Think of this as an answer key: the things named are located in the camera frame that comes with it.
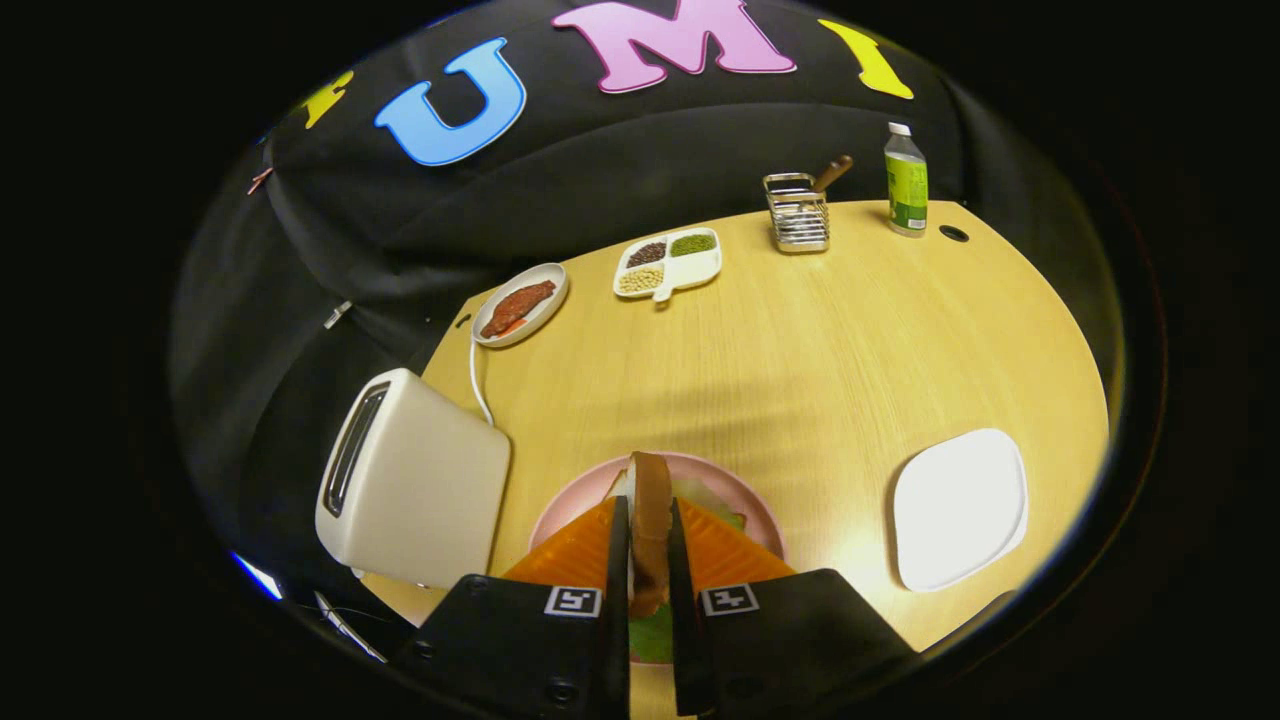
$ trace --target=wooden table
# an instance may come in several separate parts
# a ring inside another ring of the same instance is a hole
[[[723,270],[666,306],[612,293],[621,249],[639,238],[563,263],[559,313],[526,341],[477,354],[513,446],[490,573],[527,552],[538,516],[580,473],[664,450],[744,478],[772,506],[787,561],[838,570],[915,650],[1023,584],[1071,528],[1107,450],[1097,368],[1050,284],[977,217],[932,202],[931,229],[914,240],[890,231],[886,214],[883,201],[831,205],[819,255],[777,252],[764,211],[686,225],[716,229]],[[942,224],[970,240],[942,236]],[[424,378],[480,414],[468,328],[451,327]],[[897,474],[922,450],[986,427],[1021,448],[1027,536],[956,585],[910,592],[893,550]],[[413,623],[443,597],[365,582]],[[632,716],[675,716],[669,667],[632,666]]]

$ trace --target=raw meat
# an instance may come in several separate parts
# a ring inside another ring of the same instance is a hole
[[[535,305],[547,300],[556,292],[556,283],[543,281],[538,284],[522,287],[502,299],[502,302],[493,309],[493,319],[480,331],[480,337],[493,337],[500,334],[512,323],[524,318]]]

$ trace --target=plastic bottle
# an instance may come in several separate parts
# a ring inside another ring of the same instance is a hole
[[[924,154],[911,142],[911,128],[888,124],[884,168],[888,170],[888,224],[908,237],[924,237],[929,210],[929,174]]]

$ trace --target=utensil holder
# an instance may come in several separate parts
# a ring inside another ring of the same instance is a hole
[[[780,252],[822,252],[831,242],[827,193],[813,191],[809,173],[764,177],[764,196],[773,222],[773,246]]]

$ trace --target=toaster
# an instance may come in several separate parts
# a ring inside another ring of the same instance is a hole
[[[428,587],[488,571],[511,441],[407,369],[356,396],[329,452],[316,534],[338,562]]]

